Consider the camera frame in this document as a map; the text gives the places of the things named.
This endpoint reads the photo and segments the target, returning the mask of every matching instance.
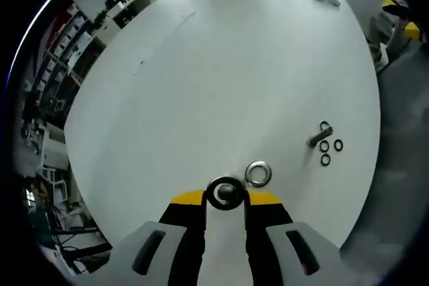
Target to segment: white tabletop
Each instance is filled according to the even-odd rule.
[[[322,120],[334,128],[328,167],[306,146]],[[253,160],[273,171],[262,189],[341,246],[371,185],[379,127],[373,63],[345,0],[158,0],[96,61],[65,134],[113,246],[174,196],[243,177]]]

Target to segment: white table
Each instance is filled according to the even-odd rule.
[[[328,167],[306,146],[322,120],[334,127]],[[256,159],[273,171],[263,189],[341,246],[371,185],[379,126],[373,63],[345,0],[158,0],[94,64],[65,133],[113,246],[174,196],[243,177]]]

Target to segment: o-ring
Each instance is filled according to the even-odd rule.
[[[325,130],[325,129],[329,128],[329,127],[330,127],[330,125],[329,125],[329,123],[328,123],[328,122],[326,122],[326,121],[322,121],[322,122],[320,122],[320,124],[319,124],[319,130],[321,130],[321,131],[323,131],[323,130]]]
[[[261,181],[255,181],[251,179],[251,172],[256,167],[261,167],[265,171],[265,177]],[[255,188],[263,187],[271,180],[271,168],[265,161],[254,161],[247,166],[244,178],[251,186]]]
[[[323,153],[322,156],[320,157],[320,164],[323,165],[324,167],[327,167],[330,163],[330,156],[327,153]]]
[[[342,149],[343,149],[343,142],[340,140],[340,139],[336,139],[335,141],[334,141],[334,149],[335,149],[335,151],[341,151]]]
[[[329,142],[327,140],[323,140],[319,143],[320,152],[328,152],[329,150]]]
[[[231,184],[235,188],[236,198],[230,202],[222,203],[216,199],[215,189],[217,186],[221,184]],[[243,182],[237,177],[233,177],[230,175],[222,175],[220,177],[214,178],[212,181],[208,183],[206,188],[207,200],[219,210],[232,210],[238,207],[241,202],[244,200],[245,196],[245,186]]]

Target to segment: black rubber o-ring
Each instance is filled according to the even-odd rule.
[[[323,140],[319,143],[319,150],[320,152],[328,152],[329,150],[329,142],[327,140]]]
[[[235,188],[237,198],[232,202],[227,202],[226,204],[219,202],[215,196],[215,189],[221,184],[231,184]],[[223,175],[221,177],[216,177],[212,181],[210,181],[206,189],[206,195],[207,200],[216,209],[232,210],[240,206],[241,202],[244,200],[245,188],[243,182],[241,182],[240,179],[237,179],[236,177],[231,177],[229,175]]]
[[[319,130],[323,131],[325,129],[327,129],[328,127],[330,127],[329,123],[326,121],[322,121],[319,124]]]
[[[327,153],[323,153],[322,156],[320,157],[320,164],[323,165],[324,167],[327,167],[330,163],[330,156]]]
[[[335,149],[335,151],[341,151],[342,149],[343,149],[343,142],[340,140],[340,139],[336,139],[335,141],[334,141],[334,149]]]

